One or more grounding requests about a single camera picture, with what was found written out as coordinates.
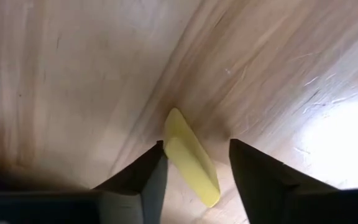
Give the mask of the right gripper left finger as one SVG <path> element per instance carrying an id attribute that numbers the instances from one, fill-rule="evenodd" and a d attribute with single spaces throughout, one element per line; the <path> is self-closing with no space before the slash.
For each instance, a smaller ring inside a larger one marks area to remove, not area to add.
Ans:
<path id="1" fill-rule="evenodd" d="M 100 224 L 160 224 L 168 161 L 157 141 L 133 163 L 95 187 Z"/>

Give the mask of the yellow eraser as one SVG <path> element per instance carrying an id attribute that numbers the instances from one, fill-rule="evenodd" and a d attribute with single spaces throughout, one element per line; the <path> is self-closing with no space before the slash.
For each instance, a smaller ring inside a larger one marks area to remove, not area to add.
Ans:
<path id="1" fill-rule="evenodd" d="M 165 120 L 163 150 L 198 198 L 215 206 L 221 197 L 216 168 L 178 108 Z"/>

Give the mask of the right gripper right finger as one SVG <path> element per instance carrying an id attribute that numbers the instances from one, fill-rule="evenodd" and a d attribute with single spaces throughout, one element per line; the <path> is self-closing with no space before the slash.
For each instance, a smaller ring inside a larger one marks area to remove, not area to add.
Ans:
<path id="1" fill-rule="evenodd" d="M 250 224 L 347 224 L 333 186 L 238 139 L 229 158 Z"/>

